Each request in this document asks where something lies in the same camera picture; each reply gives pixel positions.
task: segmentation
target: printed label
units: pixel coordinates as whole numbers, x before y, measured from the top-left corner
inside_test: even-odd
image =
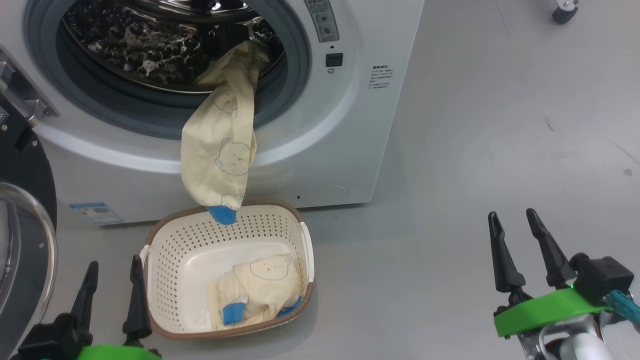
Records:
[[[340,38],[338,35],[338,25],[335,23],[333,9],[330,0],[305,0],[305,4],[311,14],[316,25],[316,33],[318,41],[336,41]]]
[[[6,112],[4,109],[2,109],[2,106],[0,106],[0,125],[4,124],[4,122],[8,118],[9,118],[9,113]]]
[[[394,75],[394,70],[389,65],[376,65],[371,69],[371,77],[369,78],[370,89],[383,89],[389,87],[389,81]]]
[[[124,221],[109,209],[103,202],[92,202],[90,204],[69,204],[76,213],[93,225],[121,224]]]

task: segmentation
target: white plastic basket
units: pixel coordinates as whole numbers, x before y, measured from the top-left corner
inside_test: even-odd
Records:
[[[267,322],[211,331],[207,284],[234,265],[285,253],[296,257],[303,289],[300,306]],[[313,290],[309,231],[300,214],[282,202],[249,202],[238,210],[233,225],[217,223],[204,208],[173,214],[153,228],[140,258],[152,328],[170,339],[224,338],[282,325],[304,310]]]

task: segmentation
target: gray floor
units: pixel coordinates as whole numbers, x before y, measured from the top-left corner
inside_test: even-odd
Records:
[[[568,256],[640,272],[640,3],[582,0],[566,26],[553,8],[427,0],[374,200],[304,213],[317,280],[304,314],[236,340],[145,344],[165,359],[521,359],[493,329],[506,296],[493,289],[491,210],[531,295],[550,288],[527,207]],[[130,258],[149,229],[96,230],[61,207],[47,320],[96,259],[95,341],[123,342]],[[640,357],[628,324],[605,334],[618,359]]]

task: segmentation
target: blue cuff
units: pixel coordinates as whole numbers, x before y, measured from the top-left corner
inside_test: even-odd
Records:
[[[295,309],[298,308],[298,306],[300,306],[300,304],[302,304],[302,296],[298,298],[298,301],[296,301],[295,304],[293,304],[293,306],[290,307],[285,307],[283,309],[280,310],[280,312],[278,313],[277,317],[283,317],[286,315],[291,314]]]
[[[232,225],[236,222],[236,211],[226,206],[207,206],[207,210],[222,225]]]
[[[222,323],[225,325],[231,325],[233,323],[241,322],[244,315],[244,302],[235,302],[222,308]]]

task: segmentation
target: washing machine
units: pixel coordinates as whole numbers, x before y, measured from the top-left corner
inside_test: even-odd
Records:
[[[251,39],[248,198],[370,201],[424,0],[14,0],[0,11],[4,95],[38,135],[58,199],[93,224],[196,206],[180,134],[211,92],[193,80]]]

